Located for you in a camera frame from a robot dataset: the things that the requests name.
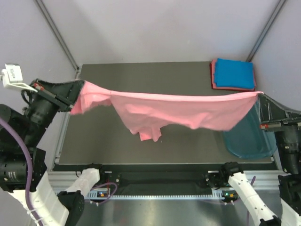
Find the pink t-shirt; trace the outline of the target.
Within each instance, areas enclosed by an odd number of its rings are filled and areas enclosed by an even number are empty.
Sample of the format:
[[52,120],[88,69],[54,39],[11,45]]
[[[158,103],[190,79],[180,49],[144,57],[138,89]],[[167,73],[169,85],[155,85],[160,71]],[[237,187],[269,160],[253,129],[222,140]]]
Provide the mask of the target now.
[[101,105],[112,105],[124,125],[142,141],[158,141],[161,128],[179,124],[190,129],[227,131],[250,111],[261,92],[242,92],[222,96],[177,96],[118,92],[88,81],[71,110],[84,114]]

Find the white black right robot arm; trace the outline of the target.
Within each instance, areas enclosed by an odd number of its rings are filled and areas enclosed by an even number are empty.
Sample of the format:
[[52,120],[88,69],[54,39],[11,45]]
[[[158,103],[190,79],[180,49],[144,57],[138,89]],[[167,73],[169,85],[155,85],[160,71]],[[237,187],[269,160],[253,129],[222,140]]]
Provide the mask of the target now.
[[284,106],[265,94],[259,95],[260,129],[273,132],[284,176],[278,175],[282,205],[279,218],[263,202],[237,162],[219,169],[219,179],[231,186],[249,211],[256,226],[301,224],[301,112]]

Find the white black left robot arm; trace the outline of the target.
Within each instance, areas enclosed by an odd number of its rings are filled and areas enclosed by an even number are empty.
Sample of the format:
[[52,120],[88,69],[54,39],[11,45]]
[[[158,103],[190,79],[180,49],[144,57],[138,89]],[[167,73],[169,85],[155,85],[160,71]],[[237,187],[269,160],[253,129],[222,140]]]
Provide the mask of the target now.
[[107,176],[98,164],[87,165],[66,190],[56,194],[48,179],[46,153],[38,143],[58,112],[70,112],[83,80],[50,83],[39,79],[22,88],[23,113],[0,106],[0,186],[17,199],[38,226],[74,226],[85,196],[103,186]]

